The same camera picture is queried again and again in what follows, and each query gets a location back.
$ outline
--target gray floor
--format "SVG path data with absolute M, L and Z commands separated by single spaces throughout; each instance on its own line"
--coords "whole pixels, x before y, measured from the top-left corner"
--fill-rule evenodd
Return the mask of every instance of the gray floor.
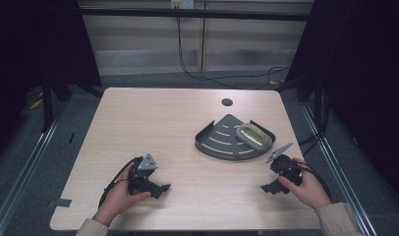
M 208 76 L 249 75 L 251 72 L 215 72 Z M 281 80 L 272 76 L 274 81 Z M 255 89 L 264 85 L 268 77 L 239 78 L 219 80 L 233 88 Z M 213 81 L 198 81 L 182 73 L 121 76 L 102 78 L 104 88 L 109 87 L 149 87 L 149 88 L 200 88 L 228 89 Z M 46 147 L 41 160 L 26 185 L 4 235 L 74 235 L 74 232 L 57 232 L 49 227 L 53 208 L 47 207 L 51 200 L 59 199 L 75 159 L 86 136 L 94 112 L 99 102 L 86 92 L 71 88 L 74 95 L 65 104 L 66 108 L 59 118 L 56 131 Z M 291 120 L 298 141 L 305 140 L 312 134 L 307 119 L 304 117 L 302 104 L 295 97 L 295 90 L 288 89 L 281 93 L 286 110 Z M 55 111 L 63 107 L 62 102 L 54 98 Z M 25 111 L 21 115 L 12 139 L 0 156 L 0 207 L 9 195 L 12 186 L 27 163 L 41 134 L 43 113 L 39 106 Z M 345 124 L 334 114 L 330 114 L 326 137 L 331 144 L 340 164 L 363 207 L 369 214 L 377 235 L 399 235 L 399 199 L 386 181 L 375 171 L 369 157 L 353 143 L 353 137 Z M 310 145 L 302 146 L 302 151 Z M 320 149 L 315 146 L 306 156 L 329 186 L 334 202 L 343 202 L 345 198 L 328 167 Z M 129 235 L 128 232 L 110 232 L 109 235 Z M 133 235 L 192 235 L 191 232 L 135 232 Z M 257 235 L 256 232 L 207 232 L 206 235 Z M 264 232 L 264 235 L 321 235 L 319 230 Z

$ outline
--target human hand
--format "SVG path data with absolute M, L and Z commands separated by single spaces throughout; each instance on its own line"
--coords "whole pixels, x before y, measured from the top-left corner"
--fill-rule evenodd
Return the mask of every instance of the human hand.
M 133 204 L 150 197 L 150 192 L 139 193 L 135 195 L 129 194 L 128 181 L 129 171 L 133 164 L 129 165 L 123 173 L 117 178 L 111 192 L 108 194 L 104 203 L 98 209 L 92 218 L 105 226 L 109 227 L 113 219 L 125 212 Z
M 293 158 L 298 164 L 305 164 L 300 158 Z M 279 176 L 279 182 L 289 189 L 302 203 L 312 208 L 331 205 L 331 199 L 327 196 L 321 183 L 310 172 L 302 171 L 303 182 L 301 186 L 296 186 L 283 176 Z

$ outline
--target electrical outlet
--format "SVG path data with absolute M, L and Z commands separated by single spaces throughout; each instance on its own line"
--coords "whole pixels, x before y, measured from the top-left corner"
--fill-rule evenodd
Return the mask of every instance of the electrical outlet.
M 182 0 L 171 0 L 171 9 L 182 9 Z
M 194 9 L 194 0 L 183 0 L 182 9 Z

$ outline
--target finger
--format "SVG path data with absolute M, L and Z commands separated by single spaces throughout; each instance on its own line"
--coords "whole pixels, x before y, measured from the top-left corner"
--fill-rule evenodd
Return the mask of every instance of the finger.
M 129 166 L 126 167 L 125 170 L 121 173 L 119 179 L 128 179 L 129 178 L 129 171 L 132 168 L 134 163 L 131 163 Z
M 295 160 L 295 161 L 297 161 L 299 164 L 300 164 L 300 163 L 307 164 L 303 159 L 300 159 L 300 158 L 298 158 L 298 157 L 293 157 L 292 159 Z
M 289 179 L 279 176 L 278 178 L 279 182 L 285 186 L 285 188 L 289 189 L 292 193 L 296 193 L 300 187 L 296 186 L 294 183 L 292 183 Z
M 132 202 L 140 202 L 150 197 L 150 192 L 143 192 L 132 196 Z
M 314 177 L 314 175 L 311 172 L 309 172 L 308 170 L 301 169 L 301 172 L 303 173 L 303 178 L 304 179 L 313 178 Z

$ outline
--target dark gray tray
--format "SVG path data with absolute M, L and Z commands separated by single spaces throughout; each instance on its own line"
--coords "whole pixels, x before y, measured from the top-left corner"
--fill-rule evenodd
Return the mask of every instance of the dark gray tray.
M 272 145 L 256 150 L 238 139 L 236 130 L 243 123 L 231 114 L 224 116 L 215 125 L 212 121 L 196 135 L 196 148 L 207 155 L 224 160 L 252 159 L 272 148 L 276 140 L 275 135 L 253 120 L 251 120 L 251 124 L 257 126 L 272 138 Z

